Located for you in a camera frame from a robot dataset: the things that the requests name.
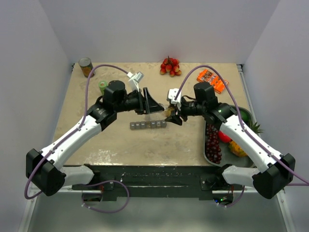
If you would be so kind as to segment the grey weekly pill organizer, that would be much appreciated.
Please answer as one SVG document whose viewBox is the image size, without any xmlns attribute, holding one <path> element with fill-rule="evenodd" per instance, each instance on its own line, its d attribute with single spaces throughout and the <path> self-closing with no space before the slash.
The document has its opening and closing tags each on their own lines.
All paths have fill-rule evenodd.
<svg viewBox="0 0 309 232">
<path fill-rule="evenodd" d="M 167 127 L 167 122 L 163 119 L 157 119 L 150 116 L 146 116 L 143 121 L 133 121 L 129 123 L 129 128 L 132 131 L 136 130 L 148 130 L 148 129 L 164 129 Z"/>
</svg>

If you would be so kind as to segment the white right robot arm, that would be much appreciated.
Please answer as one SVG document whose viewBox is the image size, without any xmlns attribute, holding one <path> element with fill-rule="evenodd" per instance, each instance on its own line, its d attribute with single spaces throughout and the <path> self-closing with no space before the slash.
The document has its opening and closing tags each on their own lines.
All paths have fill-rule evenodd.
<svg viewBox="0 0 309 232">
<path fill-rule="evenodd" d="M 283 155 L 254 133 L 240 114 L 227 103 L 218 102 L 213 86 L 208 82 L 194 85 L 195 98 L 186 101 L 181 90 L 170 89 L 167 101 L 173 108 L 167 122 L 182 125 L 188 116 L 202 116 L 207 124 L 214 126 L 232 139 L 253 161 L 255 168 L 225 165 L 215 178 L 217 188 L 227 189 L 232 184 L 249 186 L 266 199 L 273 198 L 293 180 L 295 158 Z"/>
</svg>

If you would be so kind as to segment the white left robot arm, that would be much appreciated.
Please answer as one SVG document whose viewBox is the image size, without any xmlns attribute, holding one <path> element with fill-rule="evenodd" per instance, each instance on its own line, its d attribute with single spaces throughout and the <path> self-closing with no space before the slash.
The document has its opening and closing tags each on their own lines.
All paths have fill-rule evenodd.
<svg viewBox="0 0 309 232">
<path fill-rule="evenodd" d="M 112 124 L 118 113 L 126 111 L 149 115 L 163 112 L 164 107 L 151 97 L 146 87 L 127 93 L 122 81 L 110 81 L 103 95 L 73 128 L 53 144 L 40 151 L 32 149 L 26 154 L 28 182 L 46 196 L 54 195 L 65 185 L 83 184 L 88 189 L 96 189 L 100 178 L 90 168 L 82 165 L 64 169 L 63 166 L 82 145 Z"/>
</svg>

